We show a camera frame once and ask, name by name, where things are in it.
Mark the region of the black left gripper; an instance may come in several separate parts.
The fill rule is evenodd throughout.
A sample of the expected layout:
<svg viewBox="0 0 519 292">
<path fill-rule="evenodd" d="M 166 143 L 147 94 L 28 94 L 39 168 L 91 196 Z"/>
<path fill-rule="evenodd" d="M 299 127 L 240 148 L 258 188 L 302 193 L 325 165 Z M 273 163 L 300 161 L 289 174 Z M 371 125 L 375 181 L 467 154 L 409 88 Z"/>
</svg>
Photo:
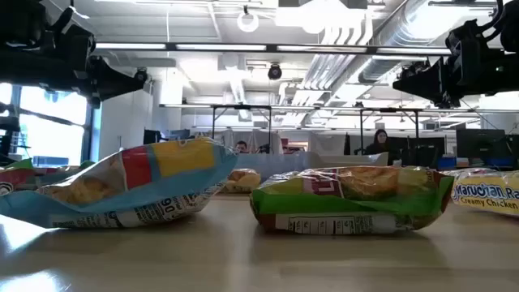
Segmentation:
<svg viewBox="0 0 519 292">
<path fill-rule="evenodd" d="M 94 109 L 99 109 L 103 101 L 143 88 L 144 84 L 134 75 L 116 71 L 103 57 L 90 57 L 95 37 L 88 30 L 72 24 L 66 32 L 54 25 L 51 32 L 54 41 L 51 85 L 89 85 L 92 77 L 100 86 L 89 97 L 89 105 Z"/>
</svg>

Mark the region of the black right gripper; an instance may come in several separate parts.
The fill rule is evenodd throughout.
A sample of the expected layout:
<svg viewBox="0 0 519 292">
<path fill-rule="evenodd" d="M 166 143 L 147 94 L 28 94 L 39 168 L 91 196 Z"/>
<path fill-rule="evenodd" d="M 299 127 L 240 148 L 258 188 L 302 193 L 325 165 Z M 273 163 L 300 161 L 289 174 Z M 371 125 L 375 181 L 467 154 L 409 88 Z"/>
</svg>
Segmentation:
<svg viewBox="0 0 519 292">
<path fill-rule="evenodd" d="M 478 88 L 478 79 L 483 75 L 483 62 L 492 55 L 483 36 L 484 26 L 479 26 L 476 19 L 465 21 L 460 27 L 454 28 L 445 39 L 445 45 L 451 56 L 445 63 L 446 82 L 445 92 L 440 87 L 441 73 L 444 60 L 438 59 L 434 64 L 417 75 L 406 79 L 397 79 L 392 87 L 400 92 L 428 100 L 437 108 L 459 108 L 458 99 L 450 96 L 466 96 L 484 94 L 494 96 L 497 91 L 489 88 Z"/>
</svg>

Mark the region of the blue storage box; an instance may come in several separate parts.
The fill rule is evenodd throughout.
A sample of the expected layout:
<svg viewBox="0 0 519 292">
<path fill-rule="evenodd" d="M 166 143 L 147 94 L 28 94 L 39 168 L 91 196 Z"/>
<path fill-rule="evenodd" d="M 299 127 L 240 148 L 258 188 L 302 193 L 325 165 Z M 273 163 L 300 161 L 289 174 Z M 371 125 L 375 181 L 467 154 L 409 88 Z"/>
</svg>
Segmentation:
<svg viewBox="0 0 519 292">
<path fill-rule="evenodd" d="M 484 164 L 496 168 L 516 168 L 517 160 L 513 157 L 494 157 L 485 159 Z"/>
</svg>

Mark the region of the black equipment stand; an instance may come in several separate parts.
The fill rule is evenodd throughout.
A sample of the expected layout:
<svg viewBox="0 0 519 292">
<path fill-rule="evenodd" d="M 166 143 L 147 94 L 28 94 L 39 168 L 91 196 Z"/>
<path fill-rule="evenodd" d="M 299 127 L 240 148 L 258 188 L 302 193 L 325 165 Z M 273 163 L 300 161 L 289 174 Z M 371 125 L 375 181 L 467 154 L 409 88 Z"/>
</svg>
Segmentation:
<svg viewBox="0 0 519 292">
<path fill-rule="evenodd" d="M 13 134 L 20 131 L 19 119 L 15 116 L 0 117 L 0 166 L 15 161 L 8 157 Z"/>
</svg>

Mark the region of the silver air duct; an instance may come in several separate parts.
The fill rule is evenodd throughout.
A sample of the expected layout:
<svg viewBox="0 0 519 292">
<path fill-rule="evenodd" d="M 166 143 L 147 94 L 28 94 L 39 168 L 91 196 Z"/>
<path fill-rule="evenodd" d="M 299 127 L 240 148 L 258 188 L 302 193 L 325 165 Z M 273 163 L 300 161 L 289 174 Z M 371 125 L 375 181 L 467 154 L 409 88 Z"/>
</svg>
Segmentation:
<svg viewBox="0 0 519 292">
<path fill-rule="evenodd" d="M 444 8 L 430 6 L 432 0 L 407 0 L 405 5 L 374 35 L 375 46 L 429 45 L 458 20 Z"/>
</svg>

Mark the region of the yellow Maruchan noodle pack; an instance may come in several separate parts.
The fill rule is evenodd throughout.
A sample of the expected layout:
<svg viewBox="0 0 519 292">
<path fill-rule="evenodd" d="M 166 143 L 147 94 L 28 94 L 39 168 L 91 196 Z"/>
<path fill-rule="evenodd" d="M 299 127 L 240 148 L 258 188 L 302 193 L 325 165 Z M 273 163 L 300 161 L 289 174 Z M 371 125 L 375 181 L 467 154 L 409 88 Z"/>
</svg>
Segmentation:
<svg viewBox="0 0 519 292">
<path fill-rule="evenodd" d="M 251 193 L 261 183 L 261 176 L 253 169 L 234 169 L 222 189 L 223 193 Z"/>
<path fill-rule="evenodd" d="M 451 191 L 454 204 L 519 217 L 519 170 L 468 168 L 441 174 L 454 178 Z"/>
</svg>

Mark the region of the black metal rig frame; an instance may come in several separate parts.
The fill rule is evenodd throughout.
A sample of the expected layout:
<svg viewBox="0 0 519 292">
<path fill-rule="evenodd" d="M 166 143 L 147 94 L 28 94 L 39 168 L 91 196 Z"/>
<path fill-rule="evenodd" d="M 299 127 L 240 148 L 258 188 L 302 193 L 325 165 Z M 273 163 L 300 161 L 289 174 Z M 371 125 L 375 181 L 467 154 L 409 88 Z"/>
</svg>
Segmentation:
<svg viewBox="0 0 519 292">
<path fill-rule="evenodd" d="M 245 105 L 245 104 L 229 104 L 229 105 L 210 105 L 212 109 L 212 126 L 211 126 L 211 138 L 215 138 L 217 109 L 223 109 L 224 113 L 227 109 L 233 110 L 257 110 L 260 112 L 268 122 L 268 151 L 267 154 L 273 154 L 272 150 L 272 107 L 270 105 Z"/>
<path fill-rule="evenodd" d="M 419 120 L 418 120 L 418 117 L 419 117 L 419 112 L 423 111 L 423 109 L 419 109 L 419 108 L 393 108 L 393 107 L 387 107 L 387 108 L 360 108 L 359 109 L 359 118 L 360 118 L 360 153 L 361 154 L 364 154 L 364 128 L 363 128 L 363 123 L 364 123 L 364 113 L 365 112 L 370 112 L 371 114 L 373 114 L 374 112 L 380 112 L 381 114 L 395 114 L 395 113 L 408 113 L 408 112 L 412 112 L 414 114 L 414 118 L 409 118 L 411 121 L 414 122 L 414 125 L 415 125 L 415 139 L 417 140 L 417 142 L 419 141 L 420 139 L 420 136 L 419 136 L 419 129 L 418 129 L 418 123 L 419 123 Z"/>
</svg>

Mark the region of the large black monitor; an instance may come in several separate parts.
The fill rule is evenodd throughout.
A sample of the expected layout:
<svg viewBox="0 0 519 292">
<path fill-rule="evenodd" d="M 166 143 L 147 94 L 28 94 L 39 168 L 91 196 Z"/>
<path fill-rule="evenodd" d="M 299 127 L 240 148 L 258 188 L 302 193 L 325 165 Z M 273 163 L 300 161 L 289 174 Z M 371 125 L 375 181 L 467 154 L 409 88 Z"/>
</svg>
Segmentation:
<svg viewBox="0 0 519 292">
<path fill-rule="evenodd" d="M 461 129 L 456 131 L 457 155 L 466 158 L 501 158 L 508 155 L 504 130 Z"/>
</svg>

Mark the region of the ceiling light rail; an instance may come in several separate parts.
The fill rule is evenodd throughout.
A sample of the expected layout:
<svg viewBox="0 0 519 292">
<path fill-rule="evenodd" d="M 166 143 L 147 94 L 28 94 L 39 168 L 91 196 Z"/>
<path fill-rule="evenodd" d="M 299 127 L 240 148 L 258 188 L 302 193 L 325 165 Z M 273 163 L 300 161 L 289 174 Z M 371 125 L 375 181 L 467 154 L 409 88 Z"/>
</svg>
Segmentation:
<svg viewBox="0 0 519 292">
<path fill-rule="evenodd" d="M 449 49 L 430 46 L 373 46 L 373 45 L 287 45 L 239 43 L 174 43 L 174 42 L 97 42 L 98 50 L 165 51 L 165 52 L 240 52 L 267 54 L 352 54 L 449 56 Z"/>
</svg>

